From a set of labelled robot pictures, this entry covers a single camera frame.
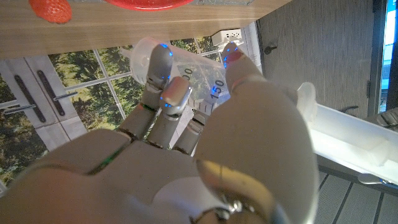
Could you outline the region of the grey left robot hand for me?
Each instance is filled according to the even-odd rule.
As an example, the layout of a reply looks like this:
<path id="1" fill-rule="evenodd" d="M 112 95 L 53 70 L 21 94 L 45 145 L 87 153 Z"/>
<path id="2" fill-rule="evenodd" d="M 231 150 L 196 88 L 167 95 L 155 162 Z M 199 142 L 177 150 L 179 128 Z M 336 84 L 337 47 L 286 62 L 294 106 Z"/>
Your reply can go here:
<path id="1" fill-rule="evenodd" d="M 374 116 L 368 117 L 367 120 L 370 123 L 382 126 L 384 128 L 390 129 L 397 132 L 397 110 L 398 107 L 385 112 L 376 114 Z"/>

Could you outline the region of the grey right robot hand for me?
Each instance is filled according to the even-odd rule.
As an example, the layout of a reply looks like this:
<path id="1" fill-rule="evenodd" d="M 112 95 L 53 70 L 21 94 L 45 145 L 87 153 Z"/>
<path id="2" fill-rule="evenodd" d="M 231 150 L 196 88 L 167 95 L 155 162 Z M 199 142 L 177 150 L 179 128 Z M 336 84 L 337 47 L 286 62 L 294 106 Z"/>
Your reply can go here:
<path id="1" fill-rule="evenodd" d="M 20 174 L 2 223 L 313 223 L 318 166 L 300 99 L 228 43 L 230 98 L 194 119 L 171 150 L 191 87 L 174 53 L 152 50 L 141 104 L 116 130 L 90 131 Z"/>

